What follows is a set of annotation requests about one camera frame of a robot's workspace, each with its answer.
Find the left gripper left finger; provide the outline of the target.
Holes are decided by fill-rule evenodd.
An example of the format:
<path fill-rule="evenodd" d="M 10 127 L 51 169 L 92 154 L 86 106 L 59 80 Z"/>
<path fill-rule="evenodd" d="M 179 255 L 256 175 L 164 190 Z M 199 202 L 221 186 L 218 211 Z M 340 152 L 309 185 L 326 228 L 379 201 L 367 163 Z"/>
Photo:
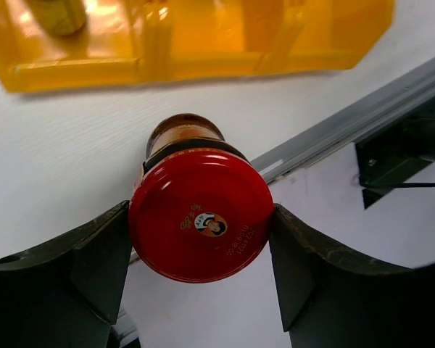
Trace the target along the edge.
<path fill-rule="evenodd" d="M 123 295 L 129 203 L 0 259 L 0 347 L 105 347 Z"/>

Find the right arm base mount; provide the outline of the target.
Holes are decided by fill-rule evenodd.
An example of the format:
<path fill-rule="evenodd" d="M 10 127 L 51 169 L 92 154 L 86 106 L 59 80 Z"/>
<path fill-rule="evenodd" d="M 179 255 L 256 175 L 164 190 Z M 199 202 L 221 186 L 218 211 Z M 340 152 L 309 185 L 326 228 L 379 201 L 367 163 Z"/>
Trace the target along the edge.
<path fill-rule="evenodd" d="M 395 189 L 435 188 L 408 180 L 435 164 L 435 96 L 355 144 L 364 208 Z"/>

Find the small yellow-label oil bottle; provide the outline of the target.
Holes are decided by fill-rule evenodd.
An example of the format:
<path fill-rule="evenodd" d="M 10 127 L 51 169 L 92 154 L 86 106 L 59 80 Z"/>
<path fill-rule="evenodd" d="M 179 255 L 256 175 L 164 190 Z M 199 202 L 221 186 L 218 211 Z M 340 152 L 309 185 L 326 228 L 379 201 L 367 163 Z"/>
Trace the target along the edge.
<path fill-rule="evenodd" d="M 87 22 L 86 9 L 80 0 L 27 0 L 37 23 L 55 36 L 76 33 Z"/>

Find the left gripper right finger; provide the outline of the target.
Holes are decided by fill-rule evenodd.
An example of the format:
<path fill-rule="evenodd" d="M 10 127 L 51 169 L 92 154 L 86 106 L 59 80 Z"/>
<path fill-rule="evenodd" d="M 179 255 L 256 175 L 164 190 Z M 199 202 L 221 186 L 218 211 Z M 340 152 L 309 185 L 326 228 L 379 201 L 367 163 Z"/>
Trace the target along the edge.
<path fill-rule="evenodd" d="M 293 347 L 435 347 L 435 263 L 378 260 L 279 204 L 270 231 L 282 326 Z"/>

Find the red-lid sauce jar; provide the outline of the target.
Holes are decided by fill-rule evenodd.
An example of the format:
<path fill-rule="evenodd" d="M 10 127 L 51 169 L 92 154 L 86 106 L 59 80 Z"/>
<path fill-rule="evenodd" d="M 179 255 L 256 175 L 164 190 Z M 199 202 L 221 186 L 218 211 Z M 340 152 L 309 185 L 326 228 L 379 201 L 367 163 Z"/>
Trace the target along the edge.
<path fill-rule="evenodd" d="M 133 248 L 152 270 L 185 283 L 219 281 L 265 247 L 270 189 L 208 119 L 163 120 L 149 137 L 130 200 Z"/>

